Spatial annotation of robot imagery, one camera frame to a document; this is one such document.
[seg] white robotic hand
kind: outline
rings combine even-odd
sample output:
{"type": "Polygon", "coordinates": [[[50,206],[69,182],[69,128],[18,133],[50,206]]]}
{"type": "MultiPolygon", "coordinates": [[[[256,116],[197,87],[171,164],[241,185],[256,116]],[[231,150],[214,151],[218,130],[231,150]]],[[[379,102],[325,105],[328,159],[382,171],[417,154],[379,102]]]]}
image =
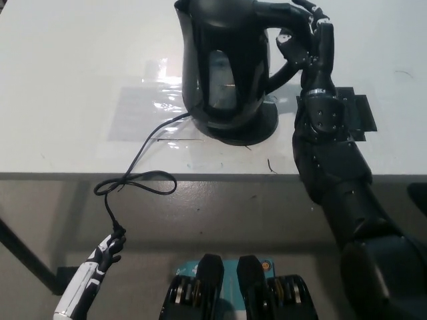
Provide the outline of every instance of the white robotic hand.
{"type": "Polygon", "coordinates": [[[105,273],[121,259],[117,255],[126,242],[126,230],[121,228],[106,237],[82,263],[65,290],[53,315],[53,320],[85,320],[105,273]]]}

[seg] table surface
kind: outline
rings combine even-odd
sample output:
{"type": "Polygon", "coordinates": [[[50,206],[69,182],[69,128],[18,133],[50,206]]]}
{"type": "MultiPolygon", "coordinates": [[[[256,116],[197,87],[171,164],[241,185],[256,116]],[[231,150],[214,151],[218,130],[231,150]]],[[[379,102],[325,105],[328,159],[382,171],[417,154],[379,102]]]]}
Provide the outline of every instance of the table surface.
{"type": "MultiPolygon", "coordinates": [[[[427,176],[427,2],[319,0],[336,35],[333,79],[368,96],[378,132],[359,142],[380,177],[427,176]]],[[[270,30],[270,39],[278,30],[270,30]]],[[[270,41],[271,72],[284,63],[270,41]]],[[[0,15],[0,178],[92,179],[123,173],[158,124],[185,111],[183,41],[173,0],[8,2],[0,15]]],[[[298,79],[273,95],[279,127],[232,147],[190,119],[160,132],[134,172],[178,179],[297,177],[298,79]]]]}

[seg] kettle base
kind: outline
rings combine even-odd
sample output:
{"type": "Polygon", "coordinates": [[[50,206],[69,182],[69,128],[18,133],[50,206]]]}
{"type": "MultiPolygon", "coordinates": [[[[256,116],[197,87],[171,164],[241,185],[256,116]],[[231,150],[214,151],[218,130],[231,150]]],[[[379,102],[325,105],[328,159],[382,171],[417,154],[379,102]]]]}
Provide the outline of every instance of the kettle base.
{"type": "Polygon", "coordinates": [[[278,127],[278,108],[272,102],[263,102],[254,120],[238,130],[224,131],[206,128],[203,132],[228,145],[256,145],[269,138],[278,127]]]}

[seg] black kettle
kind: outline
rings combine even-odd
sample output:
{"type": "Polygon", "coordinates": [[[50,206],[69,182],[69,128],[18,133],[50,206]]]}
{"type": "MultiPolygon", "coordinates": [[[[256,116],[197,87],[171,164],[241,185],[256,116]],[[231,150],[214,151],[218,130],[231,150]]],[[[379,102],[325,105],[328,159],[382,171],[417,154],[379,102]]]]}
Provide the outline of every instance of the black kettle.
{"type": "Polygon", "coordinates": [[[175,9],[184,40],[182,97],[196,125],[233,145],[267,139],[278,112],[264,98],[297,70],[285,65],[269,77],[266,29],[298,37],[310,32],[308,20],[288,3],[253,0],[178,0],[175,9]]]}

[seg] black cable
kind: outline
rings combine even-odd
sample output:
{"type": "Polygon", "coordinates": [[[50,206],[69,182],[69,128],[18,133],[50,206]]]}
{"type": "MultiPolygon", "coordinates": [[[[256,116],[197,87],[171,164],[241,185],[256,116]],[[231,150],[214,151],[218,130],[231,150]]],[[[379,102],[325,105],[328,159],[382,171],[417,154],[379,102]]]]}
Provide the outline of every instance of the black cable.
{"type": "Polygon", "coordinates": [[[119,224],[119,222],[117,221],[117,219],[115,218],[113,211],[111,210],[111,208],[108,205],[108,194],[111,193],[112,191],[116,190],[120,185],[122,186],[118,191],[122,190],[125,185],[133,185],[134,187],[138,187],[141,189],[144,189],[146,191],[155,193],[156,195],[170,195],[172,193],[175,192],[176,188],[177,188],[177,181],[176,178],[171,175],[168,172],[165,171],[148,171],[145,173],[138,173],[136,175],[131,175],[131,172],[133,170],[133,168],[135,167],[135,165],[137,164],[137,162],[139,161],[139,157],[141,157],[142,151],[145,149],[145,146],[147,145],[147,143],[149,142],[149,140],[163,127],[170,125],[171,123],[174,123],[178,120],[181,120],[183,118],[186,118],[189,116],[189,113],[183,113],[182,115],[178,115],[177,117],[174,117],[173,119],[170,119],[164,123],[162,123],[161,125],[157,126],[157,128],[155,128],[147,137],[147,139],[145,140],[145,142],[143,143],[141,149],[138,151],[137,155],[135,156],[135,158],[133,159],[131,165],[129,166],[129,168],[127,169],[127,171],[125,172],[125,174],[123,174],[120,178],[113,178],[113,179],[107,179],[104,180],[100,183],[98,183],[95,188],[93,189],[93,193],[96,195],[103,195],[104,196],[104,203],[105,203],[105,208],[107,209],[107,212],[109,214],[109,217],[111,218],[111,221],[113,222],[113,229],[114,231],[118,231],[123,229],[123,227],[119,224]],[[171,181],[173,182],[173,188],[169,191],[161,191],[161,190],[156,190],[156,189],[152,189],[150,187],[147,187],[146,185],[143,185],[141,183],[135,182],[134,180],[136,179],[141,179],[141,180],[149,180],[152,177],[163,177],[166,178],[167,181],[171,181]],[[100,190],[102,187],[105,187],[106,185],[109,185],[108,188],[104,189],[104,190],[100,190]]]}

